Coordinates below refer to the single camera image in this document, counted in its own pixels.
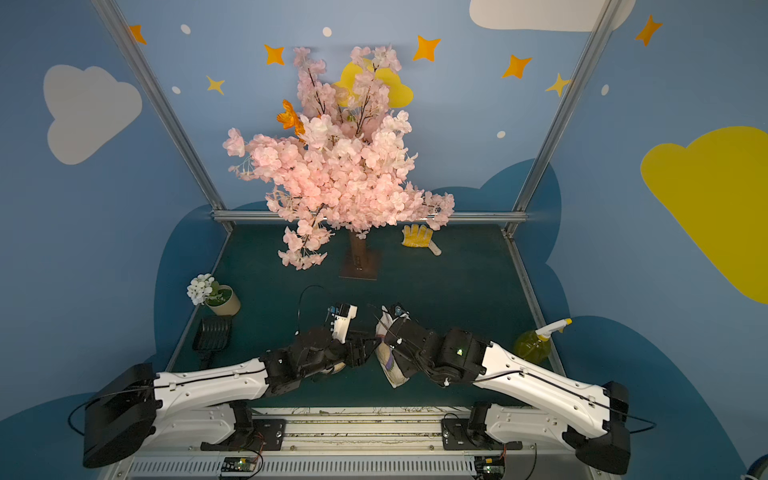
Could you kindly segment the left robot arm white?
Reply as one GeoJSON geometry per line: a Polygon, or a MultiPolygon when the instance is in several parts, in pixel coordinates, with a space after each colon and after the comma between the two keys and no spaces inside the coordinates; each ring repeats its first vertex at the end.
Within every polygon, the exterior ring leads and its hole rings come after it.
{"type": "Polygon", "coordinates": [[[319,327],[228,367],[173,373],[136,364],[84,403],[82,465],[96,469],[131,456],[188,411],[284,395],[308,377],[363,365],[379,344],[373,334],[339,337],[319,327]]]}

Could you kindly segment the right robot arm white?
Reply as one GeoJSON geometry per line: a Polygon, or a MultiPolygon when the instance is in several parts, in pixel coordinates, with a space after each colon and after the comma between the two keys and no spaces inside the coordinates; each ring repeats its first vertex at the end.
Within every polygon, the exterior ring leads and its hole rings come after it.
{"type": "Polygon", "coordinates": [[[442,387],[469,384],[520,400],[548,415],[550,423],[540,437],[572,449],[578,460],[597,470],[627,473],[630,396],[624,385],[580,383],[468,331],[452,329],[441,335],[406,314],[383,312],[377,331],[405,377],[423,373],[442,387]]]}

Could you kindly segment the white purple oats bag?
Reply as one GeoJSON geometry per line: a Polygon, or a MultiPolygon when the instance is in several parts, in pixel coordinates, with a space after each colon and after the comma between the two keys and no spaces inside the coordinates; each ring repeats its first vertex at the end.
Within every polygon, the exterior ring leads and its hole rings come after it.
{"type": "Polygon", "coordinates": [[[389,328],[394,324],[383,311],[384,307],[386,306],[381,306],[381,316],[377,320],[375,329],[376,338],[380,341],[376,348],[376,356],[390,385],[393,388],[398,388],[405,384],[408,378],[399,368],[393,354],[393,349],[384,342],[389,328]]]}

